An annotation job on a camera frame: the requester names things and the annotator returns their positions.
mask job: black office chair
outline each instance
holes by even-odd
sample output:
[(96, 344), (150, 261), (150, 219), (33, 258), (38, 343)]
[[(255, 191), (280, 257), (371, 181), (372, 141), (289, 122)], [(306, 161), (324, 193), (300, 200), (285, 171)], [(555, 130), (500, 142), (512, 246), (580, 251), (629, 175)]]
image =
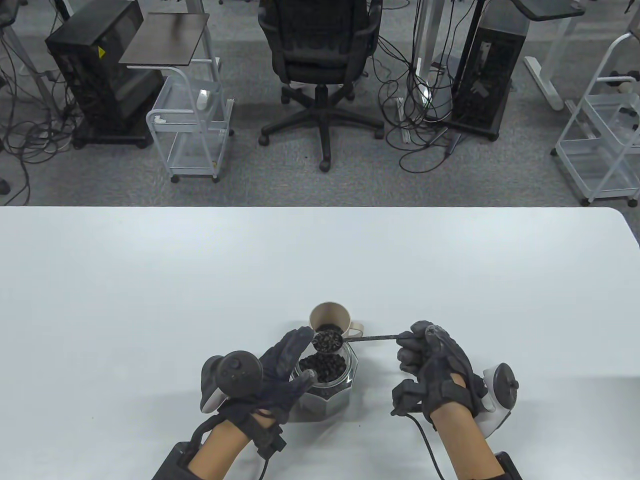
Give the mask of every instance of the black office chair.
[[(323, 160), (320, 170), (331, 168), (329, 125), (353, 122), (375, 129), (375, 138), (385, 137), (382, 120), (352, 113), (336, 105), (353, 100), (353, 82), (361, 75), (367, 58), (378, 45), (382, 0), (263, 0), (258, 22), (273, 54), (273, 71), (283, 83), (316, 84), (316, 97), (301, 90), (282, 87), (281, 101), (295, 100), (305, 110), (262, 128), (260, 145), (269, 145), (269, 135), (288, 127), (315, 122), (320, 128)], [(329, 96), (327, 85), (342, 84)]]

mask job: forearm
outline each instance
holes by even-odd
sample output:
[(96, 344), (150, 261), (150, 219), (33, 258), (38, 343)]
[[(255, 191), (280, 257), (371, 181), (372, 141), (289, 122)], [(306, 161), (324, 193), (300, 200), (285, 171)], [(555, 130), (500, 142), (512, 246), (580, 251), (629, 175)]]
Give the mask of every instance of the forearm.
[[(274, 421), (260, 415), (254, 418), (263, 428)], [(224, 421), (217, 425), (195, 457), (189, 462), (189, 470), (202, 480), (222, 480), (240, 452), (249, 444), (249, 437), (233, 423)]]
[[(454, 381), (464, 386), (459, 375)], [(447, 403), (431, 414), (458, 480), (486, 480), (504, 473), (469, 410)]]

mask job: computer tower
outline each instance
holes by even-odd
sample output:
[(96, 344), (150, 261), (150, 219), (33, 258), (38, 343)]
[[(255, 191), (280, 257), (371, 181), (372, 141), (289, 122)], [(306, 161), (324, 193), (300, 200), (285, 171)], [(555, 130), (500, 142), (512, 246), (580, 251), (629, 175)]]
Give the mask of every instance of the computer tower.
[(127, 142), (126, 135), (162, 88), (160, 72), (119, 64), (142, 22), (137, 0), (93, 0), (46, 40), (86, 126), (94, 136), (124, 139), (87, 143), (135, 143)]
[(511, 90), (511, 74), (528, 31), (529, 19), (511, 0), (487, 4), (460, 83), (453, 92), (447, 126), (490, 140), (498, 138)]

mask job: glass container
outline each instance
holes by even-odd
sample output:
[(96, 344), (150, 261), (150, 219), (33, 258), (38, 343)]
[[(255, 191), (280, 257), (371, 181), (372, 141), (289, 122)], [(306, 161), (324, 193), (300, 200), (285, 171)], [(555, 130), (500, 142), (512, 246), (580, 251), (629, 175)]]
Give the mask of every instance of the glass container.
[[(306, 358), (314, 353), (317, 353), (316, 349), (309, 344), (300, 358)], [(315, 383), (300, 399), (302, 408), (321, 417), (330, 417), (347, 407), (351, 400), (351, 387), (358, 369), (358, 357), (348, 343), (345, 342), (335, 353), (346, 362), (342, 375), (328, 383)], [(300, 364), (296, 363), (293, 377), (299, 376), (301, 372)]]

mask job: cup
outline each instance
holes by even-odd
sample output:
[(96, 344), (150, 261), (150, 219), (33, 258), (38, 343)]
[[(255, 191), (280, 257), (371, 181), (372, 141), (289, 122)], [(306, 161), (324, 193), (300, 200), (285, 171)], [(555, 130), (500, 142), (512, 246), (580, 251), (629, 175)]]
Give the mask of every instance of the cup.
[(309, 315), (309, 326), (314, 331), (327, 324), (339, 327), (344, 338), (361, 337), (364, 334), (362, 323), (352, 321), (347, 309), (336, 302), (321, 303)]

